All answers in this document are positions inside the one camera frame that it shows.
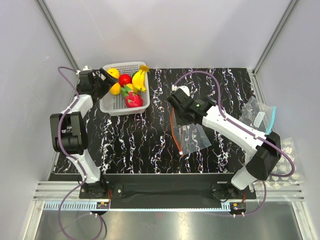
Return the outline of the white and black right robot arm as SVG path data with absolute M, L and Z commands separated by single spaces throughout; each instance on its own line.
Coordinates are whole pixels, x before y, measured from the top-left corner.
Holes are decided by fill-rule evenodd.
M 177 89 L 167 101 L 174 109 L 181 125 L 199 124 L 227 137 L 241 147 L 250 160 L 236 171 L 227 185 L 228 195 L 239 198 L 253 182 L 265 181 L 282 157 L 281 139 L 275 132 L 265 134 L 251 128 L 231 115 L 207 97 L 192 99 L 182 89 Z

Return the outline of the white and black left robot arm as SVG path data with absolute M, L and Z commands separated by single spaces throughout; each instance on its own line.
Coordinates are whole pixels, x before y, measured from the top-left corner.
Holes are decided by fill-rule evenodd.
M 88 133 L 83 118 L 117 83 L 117 78 L 103 68 L 90 69 L 88 66 L 75 73 L 78 83 L 72 86 L 72 102 L 64 111 L 54 113 L 49 118 L 52 146 L 57 153 L 65 155 L 80 173 L 79 197 L 103 198 L 108 195 L 108 184 L 89 153 Z

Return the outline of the white plastic perforated basket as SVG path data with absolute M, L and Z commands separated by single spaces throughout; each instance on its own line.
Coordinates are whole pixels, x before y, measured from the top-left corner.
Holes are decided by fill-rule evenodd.
M 131 62 L 121 62 L 107 64 L 102 68 L 104 70 L 109 70 L 110 68 L 116 68 L 120 74 L 134 75 L 140 70 L 140 66 L 146 65 L 143 61 L 131 61 Z M 138 94 L 143 100 L 143 106 L 127 108 L 125 103 L 125 98 L 120 93 L 118 95 L 113 95 L 108 92 L 99 101 L 99 108 L 103 113 L 108 113 L 111 116 L 123 116 L 131 114 L 142 114 L 150 105 L 150 90 L 148 82 L 148 74 L 145 74 L 144 86 L 146 91 L 139 91 Z

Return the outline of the pink dragon fruit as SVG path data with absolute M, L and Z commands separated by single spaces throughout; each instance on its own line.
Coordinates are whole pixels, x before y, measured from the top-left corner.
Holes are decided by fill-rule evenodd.
M 130 87 L 121 87 L 121 94 L 124 97 L 125 105 L 127 108 L 138 108 L 144 104 L 143 99 L 140 95 L 135 93 Z

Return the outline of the clear bag with orange zipper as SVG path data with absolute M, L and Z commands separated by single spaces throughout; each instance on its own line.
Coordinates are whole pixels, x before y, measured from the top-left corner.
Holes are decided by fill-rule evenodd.
M 175 115 L 174 109 L 171 110 L 170 114 L 170 127 L 172 138 L 181 157 L 212 145 L 201 125 L 193 123 L 178 125 L 178 118 Z

